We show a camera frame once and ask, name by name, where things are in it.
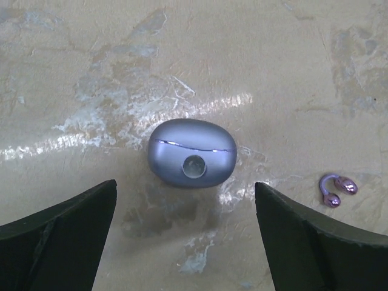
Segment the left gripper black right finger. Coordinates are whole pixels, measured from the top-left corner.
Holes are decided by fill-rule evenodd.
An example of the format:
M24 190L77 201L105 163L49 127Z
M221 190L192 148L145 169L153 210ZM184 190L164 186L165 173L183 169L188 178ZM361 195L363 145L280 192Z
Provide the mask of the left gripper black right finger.
M387 290L387 236L308 208L263 182L256 215L277 291Z

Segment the purple earbud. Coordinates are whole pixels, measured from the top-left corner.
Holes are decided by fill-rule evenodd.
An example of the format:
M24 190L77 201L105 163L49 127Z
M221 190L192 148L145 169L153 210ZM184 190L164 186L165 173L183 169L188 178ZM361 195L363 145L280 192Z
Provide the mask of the purple earbud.
M327 173L323 175L319 181L319 190L323 196L323 203L330 208L337 208L341 204L340 197L333 192L330 192L326 185L329 181L333 182L333 186L340 192L347 195L355 195L358 193L356 183L346 176L340 176L336 173Z

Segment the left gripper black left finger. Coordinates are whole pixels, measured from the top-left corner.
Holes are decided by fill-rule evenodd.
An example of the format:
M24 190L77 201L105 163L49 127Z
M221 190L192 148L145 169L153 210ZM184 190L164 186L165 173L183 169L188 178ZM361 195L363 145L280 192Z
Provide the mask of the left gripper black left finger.
M111 179L1 226L1 290L92 290L116 201Z

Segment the blue-grey earbud charging case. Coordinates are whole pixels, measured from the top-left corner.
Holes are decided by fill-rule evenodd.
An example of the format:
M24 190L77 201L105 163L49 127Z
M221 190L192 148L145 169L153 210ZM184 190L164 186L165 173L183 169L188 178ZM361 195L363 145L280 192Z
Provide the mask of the blue-grey earbud charging case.
M226 181L234 171L237 146L224 128L198 119L171 119L150 135L151 171L174 187L203 189Z

